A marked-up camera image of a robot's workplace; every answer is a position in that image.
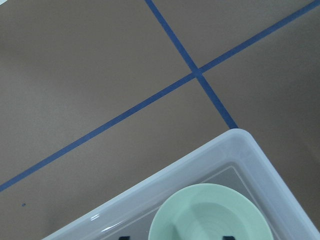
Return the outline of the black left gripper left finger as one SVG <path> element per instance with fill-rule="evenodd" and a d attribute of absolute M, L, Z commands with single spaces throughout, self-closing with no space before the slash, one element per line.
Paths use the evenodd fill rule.
<path fill-rule="evenodd" d="M 118 240 L 130 240 L 130 236 L 120 236 Z"/>

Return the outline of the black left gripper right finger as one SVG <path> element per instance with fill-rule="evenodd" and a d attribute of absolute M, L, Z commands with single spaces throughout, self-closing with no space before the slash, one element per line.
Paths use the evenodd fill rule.
<path fill-rule="evenodd" d="M 223 236 L 222 240 L 236 240 L 236 238 L 234 236 L 227 235 L 227 236 Z"/>

